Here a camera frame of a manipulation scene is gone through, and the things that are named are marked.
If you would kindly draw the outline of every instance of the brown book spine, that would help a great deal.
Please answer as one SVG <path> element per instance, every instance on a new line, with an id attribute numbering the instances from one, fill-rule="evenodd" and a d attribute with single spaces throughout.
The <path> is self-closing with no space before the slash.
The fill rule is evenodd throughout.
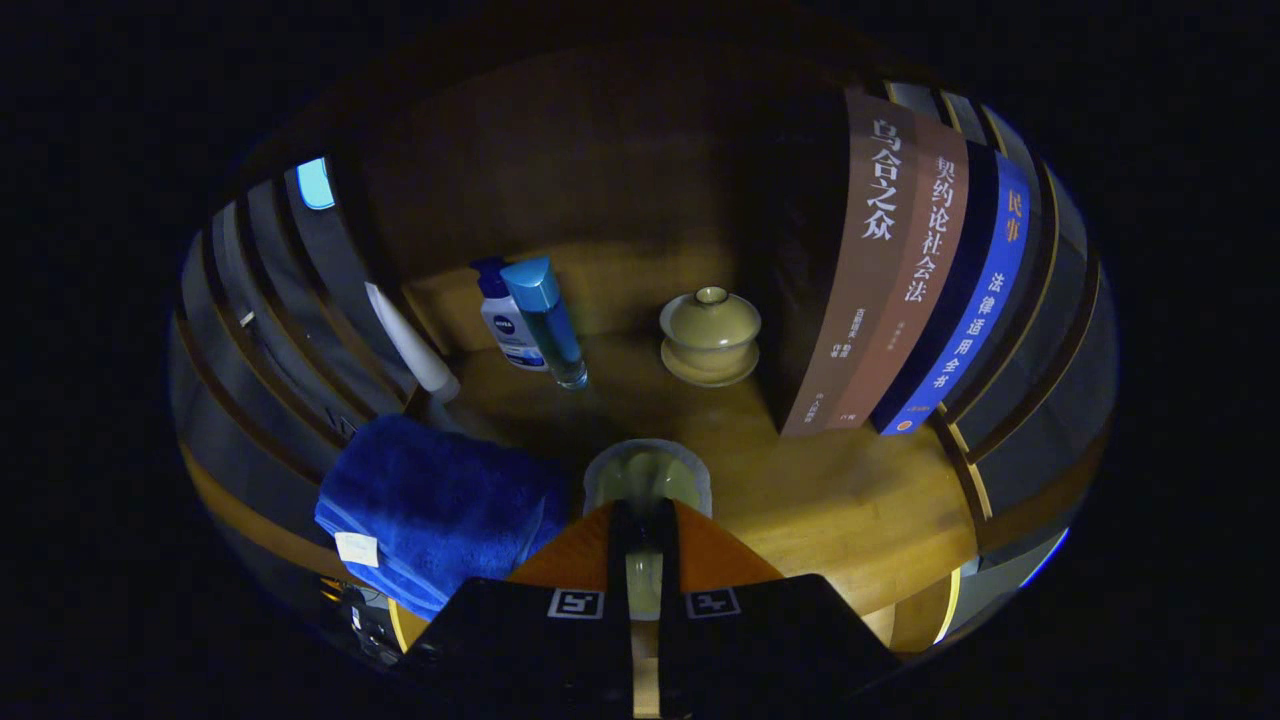
<path id="1" fill-rule="evenodd" d="M 906 363 L 942 293 L 956 256 L 969 197 L 969 152 L 964 137 L 922 118 L 915 128 L 919 170 L 908 250 L 870 336 L 867 355 L 855 369 L 827 428 L 858 428 L 867 421 Z"/>
<path id="2" fill-rule="evenodd" d="M 827 418 L 868 352 L 876 322 L 895 290 L 919 186 L 918 115 L 858 87 L 845 90 L 845 106 L 849 183 L 835 282 L 783 436 L 826 429 Z"/>

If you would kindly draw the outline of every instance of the blue book spine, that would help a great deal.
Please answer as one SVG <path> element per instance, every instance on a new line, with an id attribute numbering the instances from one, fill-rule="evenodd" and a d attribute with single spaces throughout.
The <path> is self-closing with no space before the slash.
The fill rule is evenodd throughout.
<path id="1" fill-rule="evenodd" d="M 892 418 L 876 423 L 881 434 L 896 436 L 915 430 L 969 369 L 978 350 L 991 336 L 991 328 L 1005 310 L 1009 292 L 1021 266 L 1023 250 L 1027 247 L 1030 190 L 1016 165 L 1004 155 L 995 156 L 998 176 L 996 222 L 978 284 L 960 316 L 960 323 L 951 333 L 942 354 L 924 375 L 924 380 Z"/>

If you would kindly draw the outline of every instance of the book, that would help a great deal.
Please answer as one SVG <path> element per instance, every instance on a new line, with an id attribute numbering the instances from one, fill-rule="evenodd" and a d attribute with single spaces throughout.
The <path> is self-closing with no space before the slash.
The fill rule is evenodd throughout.
<path id="1" fill-rule="evenodd" d="M 872 413 L 881 434 L 914 432 L 991 337 L 1007 305 L 1027 247 L 1028 179 L 1004 155 L 969 143 L 969 220 L 960 255 L 925 337 Z"/>
<path id="2" fill-rule="evenodd" d="M 776 354 L 762 370 L 781 434 L 805 436 L 824 429 L 893 292 L 920 186 L 918 126 L 932 120 L 856 87 L 790 110 L 778 237 L 754 291 L 777 297 L 760 345 Z"/>
<path id="3" fill-rule="evenodd" d="M 969 196 L 964 137 L 941 123 L 916 123 L 919 169 L 915 206 L 899 240 L 905 247 L 861 361 L 827 420 L 827 428 L 861 427 L 899 375 L 937 306 L 956 255 Z"/>

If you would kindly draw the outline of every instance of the white bottle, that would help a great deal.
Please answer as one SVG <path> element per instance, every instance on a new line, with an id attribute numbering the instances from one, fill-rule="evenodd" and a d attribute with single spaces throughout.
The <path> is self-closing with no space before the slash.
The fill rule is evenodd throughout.
<path id="1" fill-rule="evenodd" d="M 484 295 L 484 304 L 480 305 L 480 316 L 484 324 L 498 341 L 498 348 L 507 356 L 507 360 L 524 370 L 547 372 L 547 361 L 538 350 L 538 342 L 525 325 L 525 319 L 516 307 L 507 283 L 498 274 L 507 263 L 502 258 L 485 258 L 471 263 L 471 266 L 480 273 L 476 284 Z"/>

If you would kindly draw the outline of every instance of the saucer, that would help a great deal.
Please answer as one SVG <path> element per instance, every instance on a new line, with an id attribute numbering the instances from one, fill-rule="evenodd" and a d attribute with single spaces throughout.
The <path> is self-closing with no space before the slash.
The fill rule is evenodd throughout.
<path id="1" fill-rule="evenodd" d="M 733 369 L 728 375 L 724 373 L 712 373 L 709 370 L 694 368 L 676 357 L 676 355 L 671 351 L 671 338 L 662 341 L 662 364 L 671 370 L 671 374 L 698 387 L 724 387 L 741 382 L 751 374 L 751 370 L 755 370 L 755 364 L 759 361 L 760 347 L 753 342 L 750 350 L 746 352 L 741 369 Z"/>

